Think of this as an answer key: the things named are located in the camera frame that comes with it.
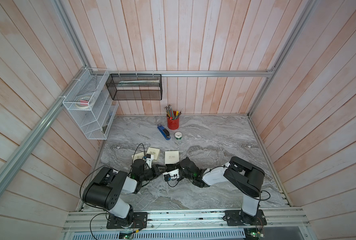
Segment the small cream jewelry box front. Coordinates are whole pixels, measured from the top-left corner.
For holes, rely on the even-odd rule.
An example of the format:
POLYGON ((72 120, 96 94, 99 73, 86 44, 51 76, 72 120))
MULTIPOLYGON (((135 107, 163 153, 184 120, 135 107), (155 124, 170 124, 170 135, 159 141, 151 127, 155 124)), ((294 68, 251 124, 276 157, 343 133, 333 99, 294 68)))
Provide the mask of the small cream jewelry box front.
POLYGON ((132 162, 134 162, 135 160, 144 160, 144 158, 145 158, 144 152, 136 153, 131 157, 132 162))

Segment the large cream jewelry box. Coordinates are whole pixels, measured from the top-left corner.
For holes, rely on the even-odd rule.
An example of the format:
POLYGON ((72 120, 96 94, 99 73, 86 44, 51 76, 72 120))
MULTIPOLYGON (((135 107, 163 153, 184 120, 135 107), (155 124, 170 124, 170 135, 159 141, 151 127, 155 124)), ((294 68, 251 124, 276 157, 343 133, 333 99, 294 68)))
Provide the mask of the large cream jewelry box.
POLYGON ((176 164, 180 161, 179 151, 165 151, 164 156, 166 165, 176 164))

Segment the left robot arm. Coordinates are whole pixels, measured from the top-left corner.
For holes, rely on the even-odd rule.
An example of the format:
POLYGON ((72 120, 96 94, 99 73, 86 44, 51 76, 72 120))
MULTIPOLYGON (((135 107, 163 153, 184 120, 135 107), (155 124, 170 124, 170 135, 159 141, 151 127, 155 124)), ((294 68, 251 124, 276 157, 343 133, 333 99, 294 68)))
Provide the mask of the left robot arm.
POLYGON ((143 182, 152 181, 165 173, 167 166, 149 165, 144 159, 133 161, 130 172, 117 171, 103 166, 81 193, 81 200, 109 214, 108 222, 118 227, 133 223, 132 205, 120 198, 121 194, 136 194, 145 186, 143 182))

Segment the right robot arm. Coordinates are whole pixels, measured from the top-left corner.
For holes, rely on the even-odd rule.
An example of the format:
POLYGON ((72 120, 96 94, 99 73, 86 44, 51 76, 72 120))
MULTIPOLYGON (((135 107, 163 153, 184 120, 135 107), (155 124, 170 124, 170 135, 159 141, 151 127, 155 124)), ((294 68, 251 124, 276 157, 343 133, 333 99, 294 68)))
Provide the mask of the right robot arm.
POLYGON ((189 158, 177 163, 179 179, 188 179, 199 188, 230 182, 243 194, 243 215, 255 217, 261 200, 265 172, 241 158, 232 157, 227 164, 211 169, 200 169, 189 158))

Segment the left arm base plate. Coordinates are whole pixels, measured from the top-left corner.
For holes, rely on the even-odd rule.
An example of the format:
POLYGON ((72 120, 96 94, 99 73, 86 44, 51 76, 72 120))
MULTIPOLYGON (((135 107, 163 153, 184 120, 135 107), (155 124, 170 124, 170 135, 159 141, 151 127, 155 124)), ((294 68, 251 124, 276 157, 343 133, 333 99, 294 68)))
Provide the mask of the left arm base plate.
POLYGON ((147 227, 147 212, 130 212, 124 219, 116 217, 112 214, 108 217, 106 225, 107 229, 139 229, 147 227))

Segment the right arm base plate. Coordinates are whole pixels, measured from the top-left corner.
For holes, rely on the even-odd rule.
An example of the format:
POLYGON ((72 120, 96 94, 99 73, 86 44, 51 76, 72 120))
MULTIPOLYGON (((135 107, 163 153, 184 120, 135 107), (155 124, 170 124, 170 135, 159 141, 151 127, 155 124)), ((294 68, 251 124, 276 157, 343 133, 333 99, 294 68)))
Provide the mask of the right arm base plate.
POLYGON ((264 212, 258 209, 255 216, 250 216, 242 210, 228 210, 222 217, 228 226, 266 226, 267 220, 264 212))

